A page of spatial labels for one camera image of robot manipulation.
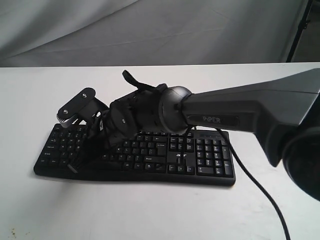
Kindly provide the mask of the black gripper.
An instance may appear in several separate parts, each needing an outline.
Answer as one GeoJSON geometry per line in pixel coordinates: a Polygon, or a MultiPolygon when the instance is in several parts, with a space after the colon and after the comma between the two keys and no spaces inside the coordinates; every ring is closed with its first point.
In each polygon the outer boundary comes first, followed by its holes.
{"type": "Polygon", "coordinates": [[[100,162],[102,156],[115,145],[116,132],[117,128],[111,113],[102,112],[89,129],[77,158],[71,160],[67,167],[73,173],[79,173],[82,165],[93,165],[100,162]]]}

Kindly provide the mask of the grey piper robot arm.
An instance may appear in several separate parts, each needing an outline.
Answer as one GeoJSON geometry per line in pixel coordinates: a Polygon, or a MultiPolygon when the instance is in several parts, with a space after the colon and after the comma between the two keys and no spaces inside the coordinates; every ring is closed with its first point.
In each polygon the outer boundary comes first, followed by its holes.
{"type": "Polygon", "coordinates": [[[89,146],[69,164],[78,173],[98,153],[133,138],[139,131],[187,133],[193,127],[255,135],[269,163],[283,163],[291,180],[320,198],[320,70],[238,87],[192,93],[182,86],[151,86],[127,70],[136,90],[109,106],[90,108],[89,146]]]}

